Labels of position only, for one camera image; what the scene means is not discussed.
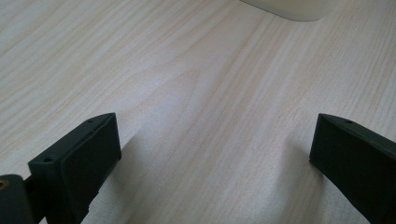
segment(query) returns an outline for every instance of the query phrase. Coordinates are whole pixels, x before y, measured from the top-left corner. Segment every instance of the light wood grain surface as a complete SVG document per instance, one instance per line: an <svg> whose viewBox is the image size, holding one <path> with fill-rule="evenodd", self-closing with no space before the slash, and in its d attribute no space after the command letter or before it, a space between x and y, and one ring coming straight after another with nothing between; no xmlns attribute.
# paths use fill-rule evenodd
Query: light wood grain surface
<svg viewBox="0 0 396 224"><path fill-rule="evenodd" d="M308 162L319 112L396 141L396 1L0 1L0 171L116 112L83 223L367 223Z"/></svg>

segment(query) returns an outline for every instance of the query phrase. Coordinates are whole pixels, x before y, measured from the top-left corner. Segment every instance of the white cup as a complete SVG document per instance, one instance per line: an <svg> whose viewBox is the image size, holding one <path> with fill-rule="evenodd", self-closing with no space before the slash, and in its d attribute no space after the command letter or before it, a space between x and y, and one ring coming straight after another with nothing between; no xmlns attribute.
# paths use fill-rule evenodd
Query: white cup
<svg viewBox="0 0 396 224"><path fill-rule="evenodd" d="M242 0L293 21L316 21L324 17L337 0Z"/></svg>

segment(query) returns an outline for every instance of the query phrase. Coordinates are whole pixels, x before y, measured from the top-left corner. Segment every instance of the wooden table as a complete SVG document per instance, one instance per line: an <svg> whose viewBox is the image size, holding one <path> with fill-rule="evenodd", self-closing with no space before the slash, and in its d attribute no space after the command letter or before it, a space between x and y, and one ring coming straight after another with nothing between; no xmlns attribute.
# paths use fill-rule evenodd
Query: wooden table
<svg viewBox="0 0 396 224"><path fill-rule="evenodd" d="M83 223L367 223L308 153L320 112L396 141L396 1L296 22L238 0L2 0L0 78L2 174L117 113L123 157Z"/></svg>

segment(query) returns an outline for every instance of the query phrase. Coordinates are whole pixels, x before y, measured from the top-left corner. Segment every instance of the black clamp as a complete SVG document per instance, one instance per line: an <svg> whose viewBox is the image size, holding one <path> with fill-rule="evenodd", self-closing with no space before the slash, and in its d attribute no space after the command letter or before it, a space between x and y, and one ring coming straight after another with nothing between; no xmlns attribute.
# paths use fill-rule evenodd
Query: black clamp
<svg viewBox="0 0 396 224"><path fill-rule="evenodd" d="M116 114L86 120L29 161L26 180L0 176L0 223L81 223L120 158Z"/></svg>
<svg viewBox="0 0 396 224"><path fill-rule="evenodd" d="M396 223L394 142L351 120L319 114L310 161L370 223Z"/></svg>

